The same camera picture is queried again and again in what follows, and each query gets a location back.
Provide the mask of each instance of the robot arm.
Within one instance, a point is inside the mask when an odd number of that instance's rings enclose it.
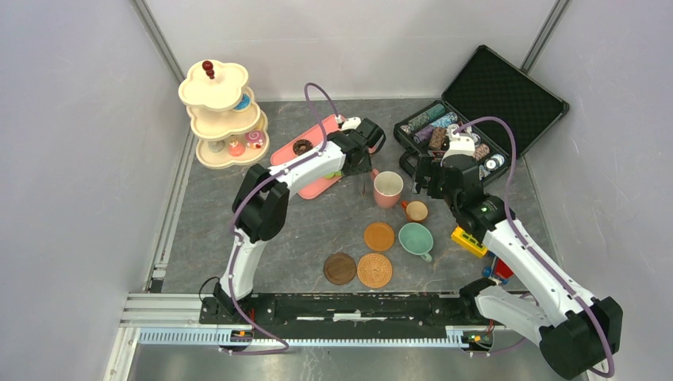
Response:
[[[293,160],[264,168],[259,164],[252,166],[245,176],[243,184],[233,203],[236,210],[243,199],[262,181],[277,175],[261,192],[255,194],[243,209],[234,229],[234,246],[225,276],[221,278],[216,293],[224,293],[222,299],[240,300],[252,292],[252,280],[267,242],[276,236],[285,224],[287,205],[302,188],[323,176],[340,172],[344,176],[358,175],[371,171],[369,149],[380,141],[377,151],[385,141],[380,127],[369,119],[351,118],[345,121],[341,131],[328,135],[325,150],[319,147],[294,158]],[[307,156],[316,154],[311,160]],[[233,272],[233,293],[225,285],[232,266],[234,252],[238,251]]]
[[[610,297],[597,299],[568,276],[528,235],[512,210],[510,224],[505,203],[483,192],[478,164],[471,156],[474,143],[465,141],[467,136],[449,136],[449,150],[442,160],[431,164],[434,168],[425,169],[425,173],[434,174],[431,177],[440,177],[428,181],[429,194],[443,198],[458,225],[512,269],[538,303],[535,306],[509,294],[491,279],[480,279],[460,291],[467,314],[494,319],[514,329],[540,347],[557,373],[572,379],[606,358],[581,300],[597,318],[615,353],[621,335],[621,307]],[[559,278],[571,285],[573,295]]]

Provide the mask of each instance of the gray tabletop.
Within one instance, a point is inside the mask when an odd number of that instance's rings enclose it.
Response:
[[[398,241],[385,251],[393,264],[393,278],[381,291],[456,291],[481,276],[490,259],[478,259],[451,241],[456,227],[448,207],[441,200],[424,194],[411,194],[411,178],[398,166],[402,146],[392,137],[394,123],[427,106],[432,99],[385,99],[337,101],[346,117],[369,117],[388,135],[383,150],[372,158],[380,171],[395,171],[405,180],[402,199],[422,200],[430,213],[424,225],[432,232],[432,263],[406,253]],[[260,164],[268,166],[275,150],[315,125],[304,102],[263,102],[269,118],[269,153]],[[332,113],[326,102],[318,102],[322,115]],[[232,217],[233,198],[243,180],[246,167],[214,171],[197,160],[191,168],[189,183],[175,231],[175,239],[164,279],[164,293],[194,293],[207,277],[221,276],[226,268],[233,237],[227,231]],[[361,194],[363,182],[367,192]],[[505,176],[487,188],[491,194],[504,195]],[[540,207],[525,162],[518,163],[510,195],[512,209],[523,221],[537,243],[550,253]],[[372,222],[383,221],[397,233],[406,223],[401,207],[383,210],[374,202],[372,181],[368,175],[342,179],[313,200],[298,195],[290,200],[287,221],[281,233],[266,247],[255,274],[258,292],[368,291],[357,277],[350,283],[331,284],[322,272],[323,263],[335,252],[345,252],[357,262],[372,252],[363,241],[363,232]],[[525,289],[518,279],[507,288]]]

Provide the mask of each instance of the pink tray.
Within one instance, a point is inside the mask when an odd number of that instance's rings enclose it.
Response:
[[[333,133],[339,130],[339,125],[334,117],[330,115],[322,120],[322,124],[325,126],[327,133]],[[305,133],[299,135],[296,139],[292,140],[290,143],[283,145],[278,151],[274,152],[271,155],[271,165],[280,165],[287,163],[288,161],[297,157],[292,150],[292,146],[295,141],[299,139],[307,139],[313,144],[314,147],[319,146],[322,143],[322,132],[319,125],[311,127]],[[336,183],[341,179],[341,176],[334,176],[331,179],[327,180],[325,178],[316,180],[310,185],[304,187],[304,189],[299,191],[299,196],[306,200],[311,200],[316,198],[320,193],[324,192],[327,188],[331,187],[332,184]]]

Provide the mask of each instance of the metal frame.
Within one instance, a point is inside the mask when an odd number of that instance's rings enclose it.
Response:
[[[231,341],[234,330],[250,330],[250,325],[204,325],[198,322],[202,303],[197,294],[129,294],[117,331],[104,381],[124,381],[129,376],[138,344],[247,345]],[[290,346],[358,346],[464,348],[465,331],[483,331],[485,325],[446,326],[446,339],[389,340],[288,340]],[[497,330],[507,330],[496,326]],[[251,346],[269,346],[271,339],[255,339]]]
[[[537,61],[537,58],[542,53],[544,46],[549,41],[549,37],[554,33],[554,29],[559,24],[561,17],[566,12],[568,5],[571,0],[556,0],[552,10],[549,12],[547,19],[544,21],[540,32],[538,32],[537,37],[533,41],[528,54],[524,58],[524,62],[521,64],[521,71],[525,74],[528,74],[533,68],[533,65]]]
[[[145,27],[145,30],[147,30],[150,39],[152,39],[152,43],[155,45],[157,52],[161,55],[168,70],[173,74],[177,83],[181,83],[185,79],[185,75],[183,74],[184,71],[180,67],[178,60],[175,58],[171,47],[168,45],[166,37],[164,37],[161,32],[161,28],[157,25],[156,19],[152,15],[152,11],[149,9],[147,2],[145,0],[129,0],[129,2],[135,9],[140,22]],[[175,179],[171,188],[171,197],[169,198],[166,213],[163,217],[163,224],[155,244],[154,259],[149,264],[146,271],[147,282],[144,286],[144,290],[146,291],[155,291],[155,288],[158,288],[160,291],[160,287],[152,287],[152,283],[155,281],[163,281],[163,277],[166,275],[166,267],[168,265],[168,259],[171,256],[175,229],[178,226],[178,219],[183,205],[187,181],[189,179],[192,163],[194,162],[196,144],[197,138],[190,129],[187,138],[185,139],[178,168],[175,173]]]

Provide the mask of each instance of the red knob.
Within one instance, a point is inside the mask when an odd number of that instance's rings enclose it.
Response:
[[[210,77],[210,79],[215,79],[215,70],[213,70],[213,63],[205,60],[201,64],[201,67],[203,67],[203,70],[206,71],[206,75]]]

